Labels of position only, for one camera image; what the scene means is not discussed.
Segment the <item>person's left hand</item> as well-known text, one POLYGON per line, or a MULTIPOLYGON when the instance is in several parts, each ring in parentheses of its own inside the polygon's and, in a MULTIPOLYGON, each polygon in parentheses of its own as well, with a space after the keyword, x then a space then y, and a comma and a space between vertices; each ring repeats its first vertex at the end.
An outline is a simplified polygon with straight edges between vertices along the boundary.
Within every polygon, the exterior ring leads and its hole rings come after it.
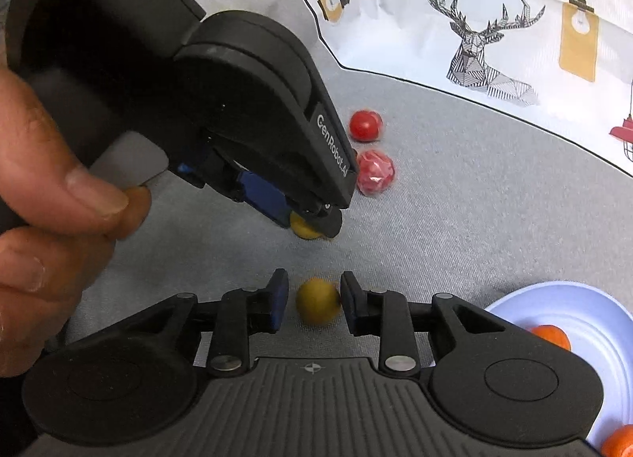
POLYGON ((24 221, 1 237, 1 374, 23 374, 69 320, 151 194, 121 191, 75 157, 32 88, 1 70, 1 198, 24 221))

